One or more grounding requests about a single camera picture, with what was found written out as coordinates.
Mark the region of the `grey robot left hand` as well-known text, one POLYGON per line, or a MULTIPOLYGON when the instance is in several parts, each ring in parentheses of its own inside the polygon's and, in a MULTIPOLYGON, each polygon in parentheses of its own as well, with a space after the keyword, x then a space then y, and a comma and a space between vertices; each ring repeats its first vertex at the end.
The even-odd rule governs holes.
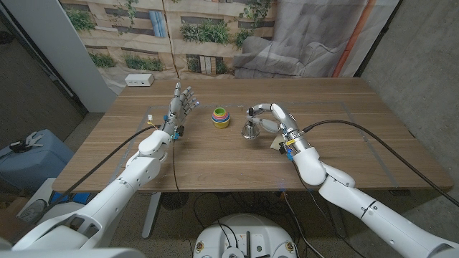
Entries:
POLYGON ((187 115, 198 105, 199 101, 195 98, 192 87, 181 90, 181 83, 178 82, 162 131, 172 135, 179 126, 185 123, 187 115))

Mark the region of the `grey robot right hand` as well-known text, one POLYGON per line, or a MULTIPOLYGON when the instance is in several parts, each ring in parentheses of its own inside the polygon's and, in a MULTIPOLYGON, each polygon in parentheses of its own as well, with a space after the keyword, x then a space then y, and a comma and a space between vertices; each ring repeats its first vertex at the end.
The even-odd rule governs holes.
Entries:
POLYGON ((263 103, 251 107, 247 111, 247 120, 255 125, 259 125, 269 133, 281 132, 286 142, 291 143, 293 149, 298 153, 311 147, 309 142, 303 137, 303 133, 300 131, 293 116, 278 104, 263 103), (263 112, 271 112, 275 121, 257 118, 257 115, 263 112))

